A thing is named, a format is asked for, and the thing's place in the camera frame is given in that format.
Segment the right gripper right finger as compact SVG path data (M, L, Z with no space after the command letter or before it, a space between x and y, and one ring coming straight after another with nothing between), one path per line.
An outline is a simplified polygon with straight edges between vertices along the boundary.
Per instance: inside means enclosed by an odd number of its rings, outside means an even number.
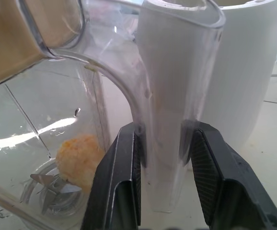
M194 132L191 162L211 230L277 230L277 207L249 163L209 124Z

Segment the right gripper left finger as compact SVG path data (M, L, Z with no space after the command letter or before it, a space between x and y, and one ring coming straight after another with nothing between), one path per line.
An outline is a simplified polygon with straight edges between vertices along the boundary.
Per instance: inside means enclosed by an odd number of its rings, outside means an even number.
M137 230L141 224L141 142L123 126L96 169L82 230Z

